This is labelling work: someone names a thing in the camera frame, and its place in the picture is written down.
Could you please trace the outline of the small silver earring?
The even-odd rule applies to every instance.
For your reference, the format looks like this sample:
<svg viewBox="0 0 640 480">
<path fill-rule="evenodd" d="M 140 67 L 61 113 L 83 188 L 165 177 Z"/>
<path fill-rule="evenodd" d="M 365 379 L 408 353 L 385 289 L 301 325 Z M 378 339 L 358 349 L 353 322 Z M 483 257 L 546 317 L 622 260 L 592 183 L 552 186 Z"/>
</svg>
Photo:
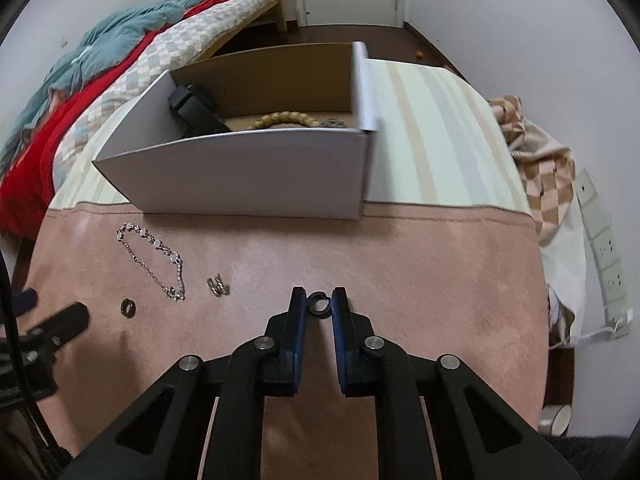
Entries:
<svg viewBox="0 0 640 480">
<path fill-rule="evenodd" d="M 230 287 L 222 280 L 220 274 L 216 274 L 213 278 L 206 278 L 206 284 L 215 297 L 228 296 Z"/>
</svg>

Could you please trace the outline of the red bed blanket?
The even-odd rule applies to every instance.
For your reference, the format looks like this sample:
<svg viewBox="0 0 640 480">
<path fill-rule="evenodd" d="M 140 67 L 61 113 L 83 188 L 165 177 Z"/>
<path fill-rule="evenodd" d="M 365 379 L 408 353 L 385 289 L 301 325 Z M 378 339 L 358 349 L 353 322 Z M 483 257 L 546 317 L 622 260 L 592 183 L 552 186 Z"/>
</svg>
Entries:
<svg viewBox="0 0 640 480">
<path fill-rule="evenodd" d="M 202 2 L 186 11 L 179 22 L 192 18 L 215 3 L 226 1 L 228 0 Z M 1 173 L 2 232 L 31 240 L 37 237 L 40 224 L 56 192 L 52 190 L 52 159 L 64 131 L 73 125 L 74 115 L 83 105 L 99 96 L 132 65 L 156 36 L 171 26 L 166 25 L 156 32 L 146 34 L 141 44 L 134 48 L 122 64 L 108 70 L 73 96 L 66 98 L 62 93 L 55 92 L 49 110 L 32 133 L 32 143 L 6 174 Z"/>
</svg>

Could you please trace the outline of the pink striped table cloth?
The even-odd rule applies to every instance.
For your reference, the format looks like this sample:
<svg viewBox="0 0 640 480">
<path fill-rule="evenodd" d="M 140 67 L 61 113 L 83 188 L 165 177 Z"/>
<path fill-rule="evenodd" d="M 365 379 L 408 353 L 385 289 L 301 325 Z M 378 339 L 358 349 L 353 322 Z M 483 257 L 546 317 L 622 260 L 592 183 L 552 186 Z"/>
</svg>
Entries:
<svg viewBox="0 0 640 480">
<path fill-rule="evenodd" d="M 81 302 L 40 404 L 66 479 L 523 479 L 547 375 L 535 221 L 488 101 L 373 61 L 382 124 L 359 218 L 148 214 L 86 168 L 41 223 L 42 321 Z M 230 287 L 215 297 L 206 278 Z M 307 295 L 302 379 L 267 396 L 269 319 Z M 366 316 L 372 396 L 338 382 L 331 296 Z M 502 468 L 503 456 L 516 457 Z"/>
</svg>

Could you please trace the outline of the white cardboard box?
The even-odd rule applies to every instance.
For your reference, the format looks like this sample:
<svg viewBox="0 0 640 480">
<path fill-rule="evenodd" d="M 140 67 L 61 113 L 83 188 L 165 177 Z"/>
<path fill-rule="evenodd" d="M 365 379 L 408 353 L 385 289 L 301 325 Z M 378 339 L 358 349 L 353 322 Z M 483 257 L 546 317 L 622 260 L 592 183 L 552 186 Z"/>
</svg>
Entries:
<svg viewBox="0 0 640 480">
<path fill-rule="evenodd" d="M 290 44 L 162 73 L 94 164 L 148 214 L 355 220 L 375 129 L 367 47 Z"/>
</svg>

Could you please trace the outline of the silver pendant in box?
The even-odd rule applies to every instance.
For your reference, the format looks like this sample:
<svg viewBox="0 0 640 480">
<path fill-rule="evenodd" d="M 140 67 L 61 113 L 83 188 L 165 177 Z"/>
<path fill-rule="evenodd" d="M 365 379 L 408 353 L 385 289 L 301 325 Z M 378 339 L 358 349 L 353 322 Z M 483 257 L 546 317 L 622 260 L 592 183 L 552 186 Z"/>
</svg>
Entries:
<svg viewBox="0 0 640 480">
<path fill-rule="evenodd" d="M 337 118 L 323 119 L 319 122 L 319 126 L 322 128 L 345 128 L 346 124 Z"/>
</svg>

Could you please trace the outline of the checkered beige cloth pile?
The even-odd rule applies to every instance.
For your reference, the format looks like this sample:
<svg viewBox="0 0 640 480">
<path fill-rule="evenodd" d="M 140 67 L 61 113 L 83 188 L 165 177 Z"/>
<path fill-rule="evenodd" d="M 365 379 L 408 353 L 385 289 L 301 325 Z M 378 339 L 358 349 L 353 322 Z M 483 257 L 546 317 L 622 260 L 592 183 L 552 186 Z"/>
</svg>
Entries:
<svg viewBox="0 0 640 480">
<path fill-rule="evenodd" d="M 572 152 L 524 116 L 517 96 L 502 96 L 489 104 L 520 175 L 538 242 L 546 246 L 574 200 Z"/>
</svg>

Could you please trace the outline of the blue-grey quilt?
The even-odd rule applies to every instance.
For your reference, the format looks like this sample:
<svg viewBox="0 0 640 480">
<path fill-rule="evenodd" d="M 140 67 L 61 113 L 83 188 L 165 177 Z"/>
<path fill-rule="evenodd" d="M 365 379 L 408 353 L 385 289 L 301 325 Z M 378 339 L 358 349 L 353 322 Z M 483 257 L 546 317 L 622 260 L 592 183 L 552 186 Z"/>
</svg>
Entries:
<svg viewBox="0 0 640 480">
<path fill-rule="evenodd" d="M 85 32 L 78 46 L 50 68 L 1 145 L 6 174 L 32 143 L 32 133 L 49 110 L 55 92 L 69 98 L 119 66 L 149 32 L 178 23 L 186 11 L 207 0 L 164 0 L 116 11 Z"/>
</svg>

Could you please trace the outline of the checkered mattress pad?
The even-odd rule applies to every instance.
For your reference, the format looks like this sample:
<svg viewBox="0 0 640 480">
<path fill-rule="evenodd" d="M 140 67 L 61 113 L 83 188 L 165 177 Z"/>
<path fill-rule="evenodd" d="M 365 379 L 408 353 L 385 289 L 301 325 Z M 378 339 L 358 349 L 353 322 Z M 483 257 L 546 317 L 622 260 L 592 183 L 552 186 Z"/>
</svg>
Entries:
<svg viewBox="0 0 640 480">
<path fill-rule="evenodd" d="M 166 70 L 201 58 L 225 36 L 237 32 L 279 0 L 228 0 L 169 27 L 99 96 L 83 105 L 66 128 L 52 159 L 52 190 L 64 183 L 89 140 L 122 104 L 140 96 Z"/>
</svg>

